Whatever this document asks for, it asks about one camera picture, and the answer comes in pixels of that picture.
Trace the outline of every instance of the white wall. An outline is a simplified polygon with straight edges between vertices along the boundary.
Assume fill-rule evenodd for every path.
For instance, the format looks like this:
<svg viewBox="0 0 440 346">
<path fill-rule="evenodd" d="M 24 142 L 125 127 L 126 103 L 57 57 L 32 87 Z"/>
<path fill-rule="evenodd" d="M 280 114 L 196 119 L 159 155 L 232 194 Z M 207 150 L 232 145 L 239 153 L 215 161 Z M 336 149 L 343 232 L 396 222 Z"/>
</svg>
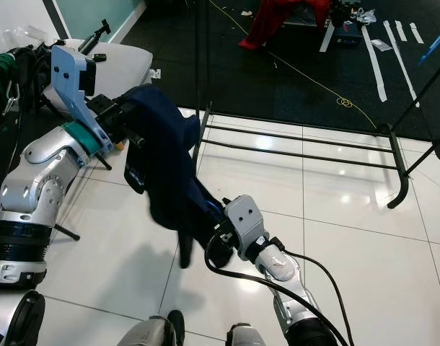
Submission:
<svg viewBox="0 0 440 346">
<path fill-rule="evenodd" d="M 58 38 L 42 0 L 0 0 L 0 53 L 9 49 L 2 37 L 5 30 L 32 25 L 48 33 L 48 43 Z M 19 39 L 20 45 L 36 42 L 28 37 Z"/>
</svg>

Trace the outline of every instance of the black metal rack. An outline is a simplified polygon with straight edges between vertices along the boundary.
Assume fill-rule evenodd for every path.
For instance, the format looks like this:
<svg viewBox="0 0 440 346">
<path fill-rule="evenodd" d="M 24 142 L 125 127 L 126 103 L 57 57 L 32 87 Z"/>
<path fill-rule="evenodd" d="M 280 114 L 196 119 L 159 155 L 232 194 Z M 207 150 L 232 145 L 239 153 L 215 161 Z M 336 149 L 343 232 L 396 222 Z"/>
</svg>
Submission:
<svg viewBox="0 0 440 346">
<path fill-rule="evenodd" d="M 201 13 L 204 11 L 204 20 L 206 22 L 205 30 L 201 27 Z M 388 138 L 390 141 L 390 148 L 377 148 L 377 147 L 371 147 L 371 146 L 362 146 L 362 145 L 356 145 L 356 144 L 349 144 L 349 143 L 341 143 L 337 141 L 322 141 L 312 138 L 304 138 L 304 137 L 298 137 L 298 136 L 285 136 L 285 135 L 279 135 L 279 134 L 273 134 L 273 133 L 264 133 L 264 132 L 258 132 L 258 131 L 251 131 L 251 130 L 241 130 L 237 128 L 228 128 L 223 126 L 216 126 L 216 125 L 208 125 L 208 119 L 210 115 L 212 114 L 212 101 L 210 101 L 209 97 L 209 90 L 210 90 L 210 18 L 209 18 L 209 1 L 208 0 L 195 0 L 195 87 L 196 87 L 196 116 L 200 118 L 200 110 L 201 110 L 201 33 L 204 32 L 205 37 L 205 44 L 206 44 L 206 55 L 205 55 L 205 65 L 206 65 L 206 88 L 205 88 L 205 99 L 206 102 L 206 111 L 204 113 L 202 122 L 201 122 L 201 135 L 200 135 L 200 141 L 195 146 L 194 152 L 193 152 L 193 164 L 196 168 L 196 164 L 198 161 L 198 153 L 199 153 L 199 147 L 201 142 L 213 144 L 217 146 L 224 146 L 227 148 L 233 148 L 233 149 L 241 149 L 241 150 L 248 150 L 248 151 L 259 151 L 262 153 L 269 153 L 269 154 L 278 154 L 278 155 L 286 155 L 286 156 L 295 156 L 295 157 L 302 157 L 304 159 L 316 159 L 316 160 L 323 160 L 323 161 L 332 161 L 332 162 L 340 162 L 344 164 L 356 164 L 360 166 L 365 167 L 375 167 L 375 168 L 381 168 L 381 169 L 391 169 L 395 170 L 398 173 L 398 177 L 400 179 L 400 191 L 398 192 L 397 196 L 391 200 L 387 207 L 390 209 L 395 208 L 397 205 L 399 205 L 406 197 L 409 189 L 409 174 L 433 151 L 437 146 L 440 145 L 440 138 L 437 141 L 434 141 L 433 145 L 430 147 L 429 150 L 427 150 L 424 155 L 422 155 L 421 158 L 419 158 L 414 164 L 411 165 L 409 169 L 405 168 L 404 161 L 402 158 L 400 146 L 398 145 L 397 136 L 395 134 L 395 129 L 398 127 L 398 125 L 406 118 L 406 116 L 409 114 L 409 112 L 415 107 L 415 104 L 422 99 L 422 97 L 425 95 L 427 90 L 430 88 L 430 86 L 435 82 L 435 80 L 440 75 L 440 68 L 436 71 L 436 73 L 431 77 L 431 79 L 427 82 L 427 84 L 424 86 L 424 88 L 419 92 L 418 96 L 415 100 L 413 100 L 408 108 L 404 111 L 404 113 L 398 118 L 396 123 L 394 125 L 390 124 L 382 124 L 377 128 L 376 131 L 357 131 L 357 130 L 349 130 L 349 129 L 342 129 L 342 128 L 331 128 L 326 126 L 316 126 L 316 125 L 308 125 L 304 123 L 290 123 L 285 121 L 277 121 L 277 120 L 265 120 L 260 118 L 254 118 L 254 117 L 245 117 L 241 115 L 233 115 L 228 113 L 222 113 L 222 112 L 215 112 L 216 115 L 225 115 L 229 117 L 236 117 L 241 119 L 247 119 L 247 120 L 257 120 L 262 122 L 269 122 L 269 123 L 280 123 L 280 124 L 287 124 L 287 125 L 297 125 L 297 126 L 305 126 L 310 128 L 320 128 L 324 130 L 334 130 L 339 132 L 347 132 L 347 133 L 357 133 L 362 135 L 369 135 L 369 136 L 375 136 L 375 137 L 385 137 Z M 229 143 L 222 143 L 218 141 L 210 141 L 208 139 L 203 139 L 203 134 L 206 128 L 213 128 L 217 130 L 226 130 L 226 131 L 233 131 L 238 133 L 247 133 L 247 134 L 253 134 L 253 135 L 261 135 L 261 136 L 270 136 L 275 138 L 285 138 L 285 139 L 291 139 L 295 141 L 306 141 L 306 142 L 313 142 L 313 143 L 321 143 L 321 144 L 327 144 L 327 145 L 333 145 L 333 146 L 345 146 L 349 148 L 358 148 L 363 150 L 369 150 L 369 151 L 379 151 L 384 152 L 388 154 L 392 154 L 393 158 L 395 160 L 395 165 L 390 166 L 386 164 L 372 164 L 369 162 L 362 162 L 362 161 L 351 161 L 351 160 L 344 160 L 344 159 L 336 159 L 332 157 L 325 157 L 325 156 L 314 156 L 314 155 L 306 155 L 306 154 L 297 154 L 297 153 L 291 153 L 286 151 L 275 151 L 275 150 L 267 150 L 267 149 L 260 149 L 260 148 L 253 148 L 249 146 L 238 146 L 234 144 Z"/>
</svg>

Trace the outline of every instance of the robotic arm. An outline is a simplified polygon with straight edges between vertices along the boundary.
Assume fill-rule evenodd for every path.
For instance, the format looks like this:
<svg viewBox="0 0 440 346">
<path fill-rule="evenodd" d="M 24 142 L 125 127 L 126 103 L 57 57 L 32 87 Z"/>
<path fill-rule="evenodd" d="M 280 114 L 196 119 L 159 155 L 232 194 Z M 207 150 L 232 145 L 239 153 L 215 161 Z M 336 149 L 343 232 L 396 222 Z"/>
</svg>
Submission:
<svg viewBox="0 0 440 346">
<path fill-rule="evenodd" d="M 19 166 L 0 191 L 0 346 L 36 345 L 45 300 L 35 291 L 46 274 L 44 260 L 59 208 L 79 169 L 98 153 L 106 153 L 124 138 L 140 146 L 144 140 L 125 127 L 130 104 L 117 105 L 94 94 L 94 62 L 81 53 L 54 46 L 52 83 L 68 106 L 74 122 L 54 128 L 29 144 Z M 268 238 L 263 217 L 250 196 L 227 203 L 217 232 L 251 261 L 268 282 L 295 293 L 317 309 L 303 286 L 298 262 Z M 272 289 L 273 305 L 288 344 L 337 345 L 333 334 L 304 305 Z M 250 326 L 238 325 L 228 336 L 230 345 L 264 345 Z"/>
</svg>

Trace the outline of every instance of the tape strip on floor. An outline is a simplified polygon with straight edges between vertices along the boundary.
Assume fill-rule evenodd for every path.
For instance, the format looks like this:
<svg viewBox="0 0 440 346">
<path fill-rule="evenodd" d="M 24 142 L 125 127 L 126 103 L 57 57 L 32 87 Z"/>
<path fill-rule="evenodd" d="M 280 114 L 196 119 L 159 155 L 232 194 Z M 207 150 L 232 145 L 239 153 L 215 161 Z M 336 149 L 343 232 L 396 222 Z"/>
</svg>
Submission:
<svg viewBox="0 0 440 346">
<path fill-rule="evenodd" d="M 387 101 L 387 94 L 385 93 L 384 79 L 382 78 L 379 61 L 377 61 L 376 52 L 374 51 L 374 47 L 372 47 L 371 39 L 369 38 L 369 33 L 367 32 L 365 25 L 361 27 L 361 32 L 363 33 L 364 42 L 366 42 L 367 51 L 369 52 L 369 57 L 371 58 L 371 64 L 372 68 L 374 69 L 374 75 L 377 82 L 377 91 L 379 92 L 380 100 L 385 102 Z"/>
<path fill-rule="evenodd" d="M 400 36 L 400 39 L 403 42 L 407 42 L 408 39 L 406 38 L 405 32 L 402 30 L 401 22 L 399 20 L 395 20 L 395 24 L 396 24 L 396 30 L 398 30 L 398 35 Z"/>
<path fill-rule="evenodd" d="M 410 30 L 413 32 L 415 39 L 418 43 L 423 44 L 422 37 L 419 35 L 419 31 L 414 23 L 410 23 Z"/>
<path fill-rule="evenodd" d="M 413 99 L 416 99 L 417 96 L 415 95 L 415 91 L 414 91 L 413 85 L 410 82 L 410 79 L 409 79 L 409 76 L 408 76 L 408 72 L 406 71 L 405 64 L 402 62 L 400 50 L 398 49 L 398 45 L 396 44 L 395 36 L 393 35 L 393 31 L 390 28 L 390 23 L 388 22 L 388 20 L 384 21 L 384 27 L 385 27 L 385 29 L 387 31 L 388 38 L 390 39 L 390 43 L 392 44 L 393 50 L 394 50 L 395 55 L 396 55 L 396 57 L 398 59 L 398 63 L 400 63 L 402 74 L 404 74 L 404 76 L 405 76 L 406 83 L 408 84 L 408 87 L 409 87 L 410 95 L 411 95 L 411 97 Z M 419 102 L 417 102 L 415 104 L 415 106 L 416 107 L 420 107 Z"/>
</svg>

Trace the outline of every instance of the garment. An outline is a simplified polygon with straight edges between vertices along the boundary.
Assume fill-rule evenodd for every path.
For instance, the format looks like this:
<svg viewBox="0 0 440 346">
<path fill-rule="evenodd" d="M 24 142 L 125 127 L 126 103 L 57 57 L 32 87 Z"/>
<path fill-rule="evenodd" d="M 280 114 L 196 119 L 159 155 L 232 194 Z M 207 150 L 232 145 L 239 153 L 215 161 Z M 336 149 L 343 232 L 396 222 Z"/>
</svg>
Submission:
<svg viewBox="0 0 440 346">
<path fill-rule="evenodd" d="M 138 193 L 148 192 L 151 216 L 158 224 L 206 247 L 224 215 L 218 212 L 221 203 L 195 177 L 188 153 L 199 141 L 199 119 L 184 118 L 152 84 L 131 89 L 119 102 L 138 105 L 138 112 L 126 117 L 126 127 L 144 139 L 143 148 L 129 146 L 124 174 L 129 185 Z M 212 260 L 224 266 L 231 254 L 218 245 Z"/>
<path fill-rule="evenodd" d="M 239 45 L 250 50 L 260 48 L 289 18 L 294 6 L 303 1 L 313 7 L 317 26 L 322 29 L 329 14 L 330 0 L 262 0 L 249 35 Z"/>
</svg>

